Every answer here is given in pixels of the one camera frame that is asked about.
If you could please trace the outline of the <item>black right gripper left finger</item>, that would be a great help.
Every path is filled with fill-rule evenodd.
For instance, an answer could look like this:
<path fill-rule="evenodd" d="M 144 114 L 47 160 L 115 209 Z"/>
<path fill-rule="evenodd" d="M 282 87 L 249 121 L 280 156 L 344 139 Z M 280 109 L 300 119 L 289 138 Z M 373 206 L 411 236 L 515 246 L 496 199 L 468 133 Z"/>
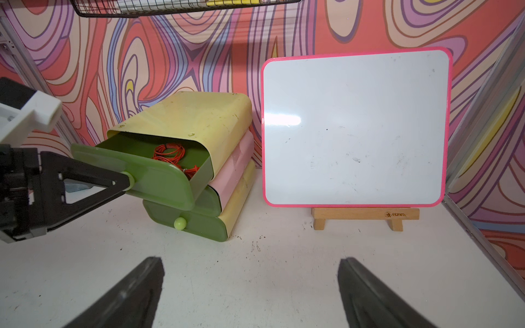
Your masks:
<path fill-rule="evenodd" d="M 164 281 L 160 257 L 148 257 L 67 327 L 152 327 Z"/>

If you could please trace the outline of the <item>red earphones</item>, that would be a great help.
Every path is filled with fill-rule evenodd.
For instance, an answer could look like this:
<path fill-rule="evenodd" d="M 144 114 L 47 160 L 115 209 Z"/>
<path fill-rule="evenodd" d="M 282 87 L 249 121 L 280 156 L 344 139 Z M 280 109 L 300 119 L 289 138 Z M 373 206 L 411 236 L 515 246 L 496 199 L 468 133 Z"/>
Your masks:
<path fill-rule="evenodd" d="M 165 143 L 154 149 L 152 159 L 177 166 L 185 156 L 185 149 L 179 143 Z"/>
<path fill-rule="evenodd" d="M 184 173 L 184 175 L 187 177 L 188 180 L 191 180 L 195 174 L 200 169 L 197 165 L 194 165 L 192 168 L 182 168 L 180 167 L 181 171 Z"/>

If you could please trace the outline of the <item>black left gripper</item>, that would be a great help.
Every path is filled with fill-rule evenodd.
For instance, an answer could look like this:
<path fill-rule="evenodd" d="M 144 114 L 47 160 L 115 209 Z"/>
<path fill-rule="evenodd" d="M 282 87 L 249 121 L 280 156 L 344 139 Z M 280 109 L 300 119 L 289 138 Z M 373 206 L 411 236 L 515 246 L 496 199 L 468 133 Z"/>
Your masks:
<path fill-rule="evenodd" d="M 38 186 L 38 206 L 30 191 Z M 1 240 L 57 230 L 124 195 L 131 179 L 56 153 L 1 145 Z"/>

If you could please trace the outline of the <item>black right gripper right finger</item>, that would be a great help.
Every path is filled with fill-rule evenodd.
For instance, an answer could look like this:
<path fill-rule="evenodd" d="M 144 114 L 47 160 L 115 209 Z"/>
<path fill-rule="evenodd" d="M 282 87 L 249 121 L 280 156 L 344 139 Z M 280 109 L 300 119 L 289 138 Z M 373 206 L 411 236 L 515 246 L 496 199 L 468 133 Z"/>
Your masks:
<path fill-rule="evenodd" d="M 434 327 L 355 258 L 340 261 L 340 296 L 350 327 Z"/>

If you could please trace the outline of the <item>green top drawer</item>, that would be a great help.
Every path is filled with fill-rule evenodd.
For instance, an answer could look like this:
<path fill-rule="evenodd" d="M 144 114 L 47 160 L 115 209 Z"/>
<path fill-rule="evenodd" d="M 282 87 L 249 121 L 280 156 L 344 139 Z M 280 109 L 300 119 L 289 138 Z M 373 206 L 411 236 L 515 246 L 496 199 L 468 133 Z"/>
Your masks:
<path fill-rule="evenodd" d="M 180 144 L 185 149 L 185 156 L 177 166 L 152 159 L 154 149 L 168 143 Z M 182 210 L 194 208 L 214 175 L 209 152 L 191 140 L 121 132 L 96 146 L 74 143 L 71 153 L 84 163 L 129 173 L 135 180 L 127 191 L 129 195 Z M 188 180 L 180 167 L 194 165 L 200 169 Z"/>

